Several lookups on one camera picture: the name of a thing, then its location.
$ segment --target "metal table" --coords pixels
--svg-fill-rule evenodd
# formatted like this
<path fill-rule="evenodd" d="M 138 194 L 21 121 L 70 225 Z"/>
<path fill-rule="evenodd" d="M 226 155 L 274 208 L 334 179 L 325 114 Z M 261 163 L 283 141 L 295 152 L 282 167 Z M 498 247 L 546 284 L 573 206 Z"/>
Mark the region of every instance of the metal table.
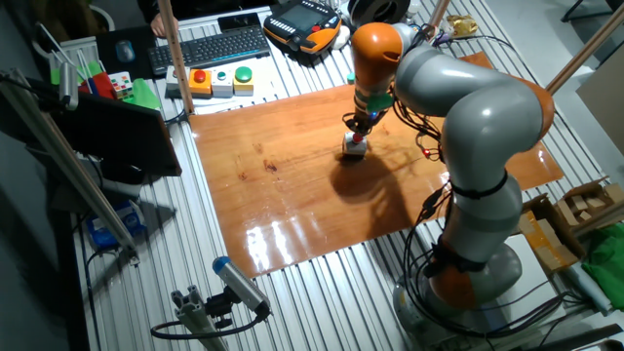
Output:
<path fill-rule="evenodd" d="M 426 22 L 435 2 L 425 0 L 420 21 Z M 255 9 L 264 20 L 268 8 Z M 450 14 L 470 14 L 482 34 L 509 41 L 509 37 L 483 0 L 453 1 Z M 180 40 L 197 39 L 219 33 L 216 16 L 180 23 Z M 157 45 L 166 41 L 157 40 Z M 70 42 L 64 47 L 75 57 L 83 49 L 88 60 L 98 57 L 95 38 Z M 199 107 L 199 113 L 217 112 L 288 98 L 346 84 L 353 70 L 351 50 L 317 58 L 313 67 L 303 66 L 272 46 L 272 56 L 260 58 L 271 73 L 272 95 L 246 99 L 233 105 Z M 528 80 L 530 70 L 519 55 L 494 41 L 470 40 L 443 48 L 455 56 L 484 51 L 493 66 Z M 51 66 L 56 65 L 51 59 Z M 167 99 L 165 80 L 148 82 L 163 104 L 163 118 L 171 119 L 182 110 L 181 100 Z M 97 257 L 85 270 L 87 257 L 94 251 L 81 232 L 74 234 L 89 340 L 93 350 L 201 350 L 196 341 L 165 341 L 153 338 L 149 330 L 165 321 L 173 321 L 174 305 L 170 292 L 185 291 L 197 285 L 203 297 L 221 293 L 223 284 L 211 265 L 225 255 L 211 193 L 206 183 L 193 142 L 193 132 L 185 123 L 170 126 L 175 153 L 183 169 L 180 177 L 164 177 L 142 187 L 140 205 L 148 225 L 146 235 L 136 238 L 140 264 L 129 265 L 121 255 Z M 526 201 L 540 193 L 551 199 L 561 198 L 571 187 L 602 177 L 598 164 L 568 125 L 557 116 L 543 139 L 565 173 L 561 180 L 523 193 Z M 439 221 L 420 226 L 423 241 L 432 242 L 442 231 Z M 392 309 L 394 282 L 401 275 L 400 258 L 406 232 L 358 244 L 285 269 L 260 276 L 259 288 L 271 300 L 274 315 L 250 331 L 226 337 L 231 350 L 407 350 L 418 349 L 417 342 L 401 328 Z M 557 290 L 565 289 L 558 277 Z M 242 326 L 252 316 L 244 307 L 235 307 L 235 326 Z M 182 332 L 180 327 L 171 332 Z M 520 343 L 506 339 L 508 349 Z M 479 340 L 456 337 L 446 341 L 444 349 L 470 349 L 485 346 Z"/>

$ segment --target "cardboard box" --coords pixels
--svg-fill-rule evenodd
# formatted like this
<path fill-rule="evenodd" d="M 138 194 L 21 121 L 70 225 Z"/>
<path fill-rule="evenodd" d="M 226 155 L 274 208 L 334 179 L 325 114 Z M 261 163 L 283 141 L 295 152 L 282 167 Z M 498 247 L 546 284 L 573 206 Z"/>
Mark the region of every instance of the cardboard box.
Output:
<path fill-rule="evenodd" d="M 519 228 L 547 275 L 571 266 L 587 254 L 546 194 L 523 204 Z"/>
<path fill-rule="evenodd" d="M 557 211 L 572 231 L 577 225 L 597 217 L 613 204 L 624 201 L 622 188 L 617 183 L 602 187 L 600 183 L 603 180 L 605 178 L 577 186 L 569 190 L 557 203 Z M 597 227 L 602 228 L 622 220 L 624 220 L 624 215 Z"/>

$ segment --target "green button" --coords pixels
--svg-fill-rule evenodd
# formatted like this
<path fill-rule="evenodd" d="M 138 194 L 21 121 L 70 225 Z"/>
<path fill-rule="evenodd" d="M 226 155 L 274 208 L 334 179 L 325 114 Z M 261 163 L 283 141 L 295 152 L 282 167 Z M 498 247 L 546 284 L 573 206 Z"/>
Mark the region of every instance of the green button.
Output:
<path fill-rule="evenodd" d="M 241 83 L 247 83 L 252 80 L 252 70 L 249 67 L 238 67 L 234 73 L 236 80 Z"/>

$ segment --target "computer mouse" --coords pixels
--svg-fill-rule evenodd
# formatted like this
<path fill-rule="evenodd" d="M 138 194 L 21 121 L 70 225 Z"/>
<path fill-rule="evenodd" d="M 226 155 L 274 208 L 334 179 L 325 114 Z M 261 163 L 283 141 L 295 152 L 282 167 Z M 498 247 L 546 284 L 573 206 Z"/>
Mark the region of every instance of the computer mouse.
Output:
<path fill-rule="evenodd" d="M 121 62 L 132 62 L 135 60 L 135 51 L 130 40 L 120 40 L 115 44 L 117 59 Z"/>

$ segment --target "colorful toy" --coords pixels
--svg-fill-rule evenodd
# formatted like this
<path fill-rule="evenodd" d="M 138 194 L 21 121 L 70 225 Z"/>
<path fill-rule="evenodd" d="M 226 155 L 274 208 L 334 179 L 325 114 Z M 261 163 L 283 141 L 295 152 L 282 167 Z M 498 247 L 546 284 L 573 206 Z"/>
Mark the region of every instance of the colorful toy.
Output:
<path fill-rule="evenodd" d="M 213 96 L 215 98 L 232 98 L 234 96 L 234 84 L 231 70 L 216 69 L 212 74 Z"/>
<path fill-rule="evenodd" d="M 130 80 L 130 73 L 113 73 L 109 74 L 108 78 L 110 78 L 110 84 L 113 85 L 113 93 L 117 99 L 126 100 L 135 96 L 133 93 L 133 83 Z"/>
<path fill-rule="evenodd" d="M 213 82 L 208 69 L 191 69 L 188 86 L 194 98 L 210 98 L 213 95 Z"/>
<path fill-rule="evenodd" d="M 249 67 L 238 67 L 234 72 L 234 95 L 238 97 L 254 95 L 254 78 Z"/>

